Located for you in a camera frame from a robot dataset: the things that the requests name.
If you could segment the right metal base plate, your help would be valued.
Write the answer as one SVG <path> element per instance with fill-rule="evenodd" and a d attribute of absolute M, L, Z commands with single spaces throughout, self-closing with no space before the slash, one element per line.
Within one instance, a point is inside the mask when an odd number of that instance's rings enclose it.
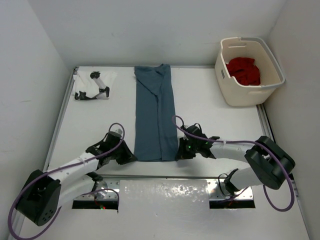
<path fill-rule="evenodd" d="M 207 182 L 207 193 L 210 201 L 225 201 L 225 200 L 234 200 L 234 201 L 253 201 L 254 195 L 251 187 L 243 188 L 239 191 L 235 191 L 234 195 L 224 191 L 224 194 L 221 192 L 219 187 L 218 178 L 208 178 Z"/>

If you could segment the teal blue t shirt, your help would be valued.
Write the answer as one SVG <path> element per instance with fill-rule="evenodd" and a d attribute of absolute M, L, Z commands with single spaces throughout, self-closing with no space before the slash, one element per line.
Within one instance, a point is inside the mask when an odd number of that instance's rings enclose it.
<path fill-rule="evenodd" d="M 140 162 L 171 162 L 178 152 L 171 66 L 135 66 L 134 155 Z"/>

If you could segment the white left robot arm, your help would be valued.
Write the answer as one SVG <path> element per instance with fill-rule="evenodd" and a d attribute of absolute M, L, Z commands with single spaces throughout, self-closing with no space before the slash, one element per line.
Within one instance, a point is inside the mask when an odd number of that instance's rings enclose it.
<path fill-rule="evenodd" d="M 122 136 L 114 131 L 88 147 L 76 159 L 51 170 L 37 169 L 26 180 L 15 209 L 37 226 L 45 225 L 62 205 L 92 192 L 103 178 L 97 170 L 114 160 L 119 165 L 137 161 Z"/>

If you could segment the metal base plate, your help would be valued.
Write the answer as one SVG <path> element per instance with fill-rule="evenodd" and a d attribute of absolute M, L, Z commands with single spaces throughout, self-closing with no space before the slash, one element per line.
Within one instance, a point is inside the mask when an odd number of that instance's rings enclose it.
<path fill-rule="evenodd" d="M 225 200 L 234 200 L 234 201 L 253 201 L 254 195 L 251 187 L 243 188 L 239 191 L 235 191 L 234 195 L 224 191 L 224 194 L 221 192 L 219 187 L 218 178 L 208 178 L 207 182 L 207 193 L 210 201 L 225 201 Z"/>
<path fill-rule="evenodd" d="M 75 201 L 117 200 L 118 196 L 116 193 L 120 192 L 120 180 L 113 179 L 113 178 L 105 178 L 103 181 L 95 183 L 91 192 L 97 191 L 97 190 L 99 190 L 99 192 L 80 195 L 74 200 Z"/>

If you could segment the white printed t shirt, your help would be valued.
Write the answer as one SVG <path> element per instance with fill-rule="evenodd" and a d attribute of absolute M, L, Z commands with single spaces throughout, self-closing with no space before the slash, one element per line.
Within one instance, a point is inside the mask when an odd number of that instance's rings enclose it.
<path fill-rule="evenodd" d="M 72 76 L 71 94 L 76 101 L 107 100 L 117 76 L 114 71 L 78 70 Z"/>

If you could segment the red t shirt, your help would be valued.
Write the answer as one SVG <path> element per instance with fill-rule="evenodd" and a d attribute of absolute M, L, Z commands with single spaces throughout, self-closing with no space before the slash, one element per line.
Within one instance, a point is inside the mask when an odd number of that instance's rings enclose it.
<path fill-rule="evenodd" d="M 231 77 L 243 86 L 259 86 L 261 84 L 260 70 L 255 65 L 255 59 L 250 57 L 236 57 L 226 64 Z"/>

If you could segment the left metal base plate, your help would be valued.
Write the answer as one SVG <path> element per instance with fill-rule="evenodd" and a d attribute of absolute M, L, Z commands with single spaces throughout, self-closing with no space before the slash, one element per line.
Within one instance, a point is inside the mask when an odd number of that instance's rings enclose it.
<path fill-rule="evenodd" d="M 120 192 L 120 180 L 113 179 L 113 178 L 105 178 L 103 181 L 95 183 L 91 192 L 97 191 L 97 190 L 99 190 L 99 192 L 80 195 L 74 200 L 75 201 L 117 200 L 118 196 L 116 193 Z"/>

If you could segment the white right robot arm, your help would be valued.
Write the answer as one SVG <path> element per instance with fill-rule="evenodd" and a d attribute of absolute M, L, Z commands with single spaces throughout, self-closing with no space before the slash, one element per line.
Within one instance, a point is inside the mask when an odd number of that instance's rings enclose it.
<path fill-rule="evenodd" d="M 198 123 L 180 128 L 184 137 L 179 139 L 177 161 L 193 159 L 200 154 L 206 159 L 230 159 L 249 165 L 242 170 L 233 169 L 225 178 L 218 178 L 218 193 L 224 197 L 235 196 L 249 186 L 265 185 L 278 190 L 286 179 L 285 175 L 296 166 L 281 147 L 264 135 L 253 143 L 224 143 L 218 136 L 208 138 Z"/>

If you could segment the cream plastic laundry basket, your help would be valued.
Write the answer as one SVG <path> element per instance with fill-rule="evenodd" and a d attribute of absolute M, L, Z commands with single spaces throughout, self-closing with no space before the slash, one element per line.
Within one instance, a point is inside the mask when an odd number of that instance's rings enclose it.
<path fill-rule="evenodd" d="M 259 68 L 260 84 L 243 85 L 230 75 L 227 64 L 237 57 L 252 58 Z M 285 83 L 285 76 L 266 42 L 259 37 L 230 37 L 220 41 L 215 75 L 225 102 L 232 107 L 250 107 L 264 103 Z"/>

